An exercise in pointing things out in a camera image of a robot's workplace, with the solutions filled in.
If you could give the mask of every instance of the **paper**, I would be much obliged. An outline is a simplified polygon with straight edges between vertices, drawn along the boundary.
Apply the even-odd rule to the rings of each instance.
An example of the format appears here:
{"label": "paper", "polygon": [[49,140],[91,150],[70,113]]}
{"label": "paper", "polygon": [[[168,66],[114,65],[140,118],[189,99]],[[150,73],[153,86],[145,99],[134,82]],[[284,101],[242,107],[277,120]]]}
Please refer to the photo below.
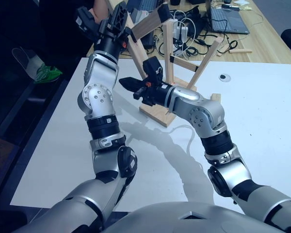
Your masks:
{"label": "paper", "polygon": [[237,5],[240,5],[240,6],[244,6],[244,5],[249,4],[249,2],[247,2],[245,0],[234,1],[234,3],[236,3]]}

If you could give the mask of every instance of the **person's hand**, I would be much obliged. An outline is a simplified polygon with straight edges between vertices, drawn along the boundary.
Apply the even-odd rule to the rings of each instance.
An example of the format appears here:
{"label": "person's hand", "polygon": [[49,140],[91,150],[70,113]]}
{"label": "person's hand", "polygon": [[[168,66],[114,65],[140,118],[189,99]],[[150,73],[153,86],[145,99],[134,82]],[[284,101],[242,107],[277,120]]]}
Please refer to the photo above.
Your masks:
{"label": "person's hand", "polygon": [[105,0],[95,0],[93,8],[91,8],[89,12],[94,16],[95,23],[100,23],[109,15],[108,6]]}

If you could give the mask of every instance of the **wooden desk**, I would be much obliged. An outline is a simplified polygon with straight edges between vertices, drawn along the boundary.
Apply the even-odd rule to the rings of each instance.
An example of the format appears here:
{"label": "wooden desk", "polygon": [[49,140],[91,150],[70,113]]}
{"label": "wooden desk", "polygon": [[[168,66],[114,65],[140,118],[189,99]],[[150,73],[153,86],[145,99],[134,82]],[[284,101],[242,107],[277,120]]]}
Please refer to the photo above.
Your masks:
{"label": "wooden desk", "polygon": [[[213,61],[229,61],[229,62],[262,62],[262,63],[279,63],[279,64],[291,64],[291,51],[286,46],[286,44],[281,40],[280,36],[270,25],[268,20],[262,14],[262,12],[255,5],[253,0],[247,0],[250,2],[249,5],[252,7],[253,11],[242,10],[240,14],[244,20],[246,26],[249,28],[250,34],[246,37],[243,34],[228,34],[230,41],[244,38],[238,41],[237,49],[251,49],[252,53],[243,53],[243,54],[230,54],[225,53],[221,57],[214,56]],[[180,5],[178,6],[169,6],[171,10],[179,9],[182,11],[188,11],[192,9],[194,5],[191,5],[186,0],[181,0]],[[199,11],[203,15],[206,12],[205,4],[199,5]],[[264,21],[262,23],[253,25],[255,23],[261,22],[262,18],[257,14],[263,16]],[[206,37],[206,43],[212,44],[214,37]],[[193,43],[201,53],[207,51],[206,47]],[[157,56],[159,59],[163,57],[155,50],[150,56]],[[128,56],[121,55],[121,58],[129,58]],[[198,55],[195,57],[189,58],[189,60],[201,61],[203,55]]]}

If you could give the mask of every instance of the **laptop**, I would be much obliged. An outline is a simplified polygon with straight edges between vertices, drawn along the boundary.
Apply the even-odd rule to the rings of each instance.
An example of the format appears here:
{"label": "laptop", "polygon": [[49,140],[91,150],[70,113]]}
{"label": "laptop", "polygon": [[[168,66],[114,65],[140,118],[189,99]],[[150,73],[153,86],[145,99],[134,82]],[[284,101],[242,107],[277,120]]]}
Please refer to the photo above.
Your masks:
{"label": "laptop", "polygon": [[238,11],[212,8],[210,0],[206,0],[206,10],[214,32],[249,34]]}

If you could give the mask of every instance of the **wooden stick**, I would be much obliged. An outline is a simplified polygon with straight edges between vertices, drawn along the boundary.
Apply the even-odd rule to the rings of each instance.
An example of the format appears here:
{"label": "wooden stick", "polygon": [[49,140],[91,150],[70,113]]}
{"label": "wooden stick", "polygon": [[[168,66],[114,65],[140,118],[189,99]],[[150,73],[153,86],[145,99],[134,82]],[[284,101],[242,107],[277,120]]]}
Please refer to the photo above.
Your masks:
{"label": "wooden stick", "polygon": [[[219,50],[220,52],[225,52],[226,50],[228,50],[228,48],[229,48],[229,44],[224,45],[222,48],[220,48],[220,49],[218,49],[218,50]],[[223,54],[224,54],[224,53],[219,53],[219,52],[217,51],[217,56],[218,56],[218,57],[221,57]]]}
{"label": "wooden stick", "polygon": [[169,13],[168,3],[164,2],[158,8],[156,8],[150,15],[141,20],[131,30],[135,38],[138,40],[157,27],[161,26],[164,22],[169,20],[171,15]]}
{"label": "wooden stick", "polygon": [[170,62],[170,55],[173,54],[174,50],[173,25],[172,21],[167,21],[163,24],[165,75],[166,82],[169,84],[174,82],[174,64]]}
{"label": "wooden stick", "polygon": [[204,69],[206,68],[206,65],[209,63],[209,61],[212,58],[212,56],[217,52],[217,48],[222,43],[222,41],[223,41],[222,37],[217,37],[214,40],[212,46],[209,48],[209,51],[207,52],[206,56],[202,60],[200,66],[197,69],[197,71],[193,75],[189,85],[187,86],[188,89],[191,89],[195,85],[195,83],[197,82],[198,78],[203,73]]}
{"label": "wooden stick", "polygon": [[[121,0],[105,0],[105,1],[107,3],[107,6],[108,6],[111,13],[113,13],[113,10],[116,7],[116,5],[121,2]],[[133,24],[129,15],[127,17],[126,26],[129,28],[134,27],[134,24]],[[137,42],[135,43],[133,41],[132,37],[129,36],[127,49],[129,51],[129,54],[131,55],[132,59],[134,60],[134,63],[135,63],[135,65],[136,65],[136,67],[141,75],[141,78],[145,79],[147,77],[147,75],[146,75],[144,68],[143,68],[143,61],[148,59],[148,57],[146,54],[146,50],[145,50],[143,44],[141,43],[141,40],[137,40]]]}
{"label": "wooden stick", "polygon": [[216,94],[216,93],[213,93],[210,97],[211,100],[216,100],[216,101],[219,101],[221,103],[221,94]]}
{"label": "wooden stick", "polygon": [[248,50],[248,49],[233,49],[233,50],[229,50],[229,53],[251,53],[252,50]]}
{"label": "wooden stick", "polygon": [[188,70],[191,70],[193,72],[196,72],[197,71],[197,68],[198,66],[195,65],[194,63],[192,62],[188,62],[182,58],[179,58],[179,57],[175,57],[173,55],[170,55],[170,62],[178,65],[178,66],[181,66],[183,68],[186,68]]}

